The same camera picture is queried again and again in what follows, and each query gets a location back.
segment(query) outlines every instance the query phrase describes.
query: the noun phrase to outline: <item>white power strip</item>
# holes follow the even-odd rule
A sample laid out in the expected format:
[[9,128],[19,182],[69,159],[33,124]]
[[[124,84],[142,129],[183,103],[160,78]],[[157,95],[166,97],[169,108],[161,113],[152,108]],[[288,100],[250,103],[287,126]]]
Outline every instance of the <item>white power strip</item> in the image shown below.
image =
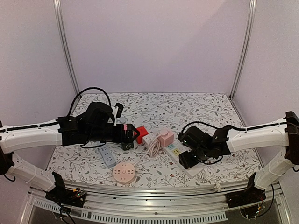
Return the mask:
[[178,139],[175,139],[172,144],[166,147],[162,147],[163,150],[173,159],[173,161],[177,164],[178,167],[183,170],[186,175],[190,178],[195,177],[199,172],[201,172],[204,169],[204,165],[201,163],[196,164],[194,167],[191,167],[189,169],[185,169],[180,163],[179,163],[179,155],[183,152],[189,151],[190,149],[183,146]]

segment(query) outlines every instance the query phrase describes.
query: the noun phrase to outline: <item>pink cube socket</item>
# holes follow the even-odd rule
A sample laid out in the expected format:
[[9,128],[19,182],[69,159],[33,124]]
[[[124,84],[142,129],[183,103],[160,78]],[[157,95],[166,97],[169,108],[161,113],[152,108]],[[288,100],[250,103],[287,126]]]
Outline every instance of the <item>pink cube socket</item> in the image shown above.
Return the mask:
[[161,136],[158,139],[163,147],[174,142],[174,133],[171,130],[163,129],[160,131],[160,135]]

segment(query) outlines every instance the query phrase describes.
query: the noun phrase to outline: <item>power strip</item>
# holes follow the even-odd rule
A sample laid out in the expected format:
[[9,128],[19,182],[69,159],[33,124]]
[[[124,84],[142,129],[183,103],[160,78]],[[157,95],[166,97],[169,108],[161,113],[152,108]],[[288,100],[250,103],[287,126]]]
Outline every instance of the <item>power strip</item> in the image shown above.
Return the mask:
[[115,159],[108,148],[101,147],[100,152],[108,168],[114,167],[116,165]]
[[142,138],[142,142],[146,148],[149,148],[150,143],[155,139],[155,135],[153,133],[149,133]]
[[178,139],[175,139],[173,143],[162,148],[173,159],[177,166],[180,167],[180,169],[186,173],[188,177],[193,178],[204,169],[204,165],[200,163],[196,164],[194,167],[191,167],[190,169],[185,169],[179,163],[178,156],[183,152],[190,151],[190,149],[183,146]]

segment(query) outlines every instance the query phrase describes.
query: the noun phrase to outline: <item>aluminum frame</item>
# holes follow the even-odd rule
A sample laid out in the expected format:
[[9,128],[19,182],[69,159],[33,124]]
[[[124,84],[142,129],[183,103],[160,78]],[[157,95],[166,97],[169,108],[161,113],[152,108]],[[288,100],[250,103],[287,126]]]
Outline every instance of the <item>aluminum frame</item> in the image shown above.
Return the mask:
[[57,26],[58,26],[59,36],[60,36],[60,40],[61,40],[61,45],[62,45],[62,49],[64,52],[65,62],[67,65],[67,69],[69,71],[71,84],[72,84],[74,91],[77,95],[80,92],[80,88],[79,88],[79,84],[78,84],[78,81],[77,81],[77,78],[75,75],[73,63],[71,61],[70,50],[69,50],[69,46],[68,46],[66,34],[65,34],[64,20],[63,20],[63,16],[62,16],[60,0],[54,0],[54,9],[55,9],[55,15],[56,15],[56,20],[57,20]]
[[230,99],[234,99],[235,94],[238,89],[238,85],[240,82],[242,70],[243,70],[243,67],[245,64],[245,59],[246,59],[246,55],[247,55],[247,51],[248,51],[248,47],[249,47],[255,13],[256,13],[256,0],[250,0],[244,43],[243,43],[242,52],[241,52],[240,60],[239,60],[238,67],[237,67],[237,72],[236,72],[235,79],[233,82],[233,87],[230,91],[230,95],[229,95]]
[[[79,214],[74,216],[76,218],[86,219],[84,214],[90,212],[92,215],[126,218],[132,221],[136,219],[154,221],[161,219],[186,220],[190,217],[203,217],[238,209],[228,208],[225,194],[245,189],[246,181],[223,184],[222,192],[213,194],[211,194],[212,186],[178,188],[176,190],[173,188],[130,189],[66,182],[67,188],[73,188],[74,185],[88,191],[84,207],[82,209],[71,208],[71,213]],[[283,224],[292,224],[280,185],[275,182],[273,186],[281,221]],[[266,190],[266,195],[266,201],[270,201],[272,199],[271,188]],[[49,204],[44,206],[48,210],[51,207],[53,209],[53,202],[44,197],[45,193],[40,189],[30,188],[21,224],[28,224],[36,200]]]

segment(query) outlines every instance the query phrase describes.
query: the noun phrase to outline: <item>gray power strip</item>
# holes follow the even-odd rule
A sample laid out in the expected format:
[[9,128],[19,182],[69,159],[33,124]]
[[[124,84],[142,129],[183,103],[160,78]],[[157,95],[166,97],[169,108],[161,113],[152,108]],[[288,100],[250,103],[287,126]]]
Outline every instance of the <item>gray power strip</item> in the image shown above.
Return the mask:
[[101,147],[100,152],[108,168],[114,167],[116,165],[115,159],[108,148]]

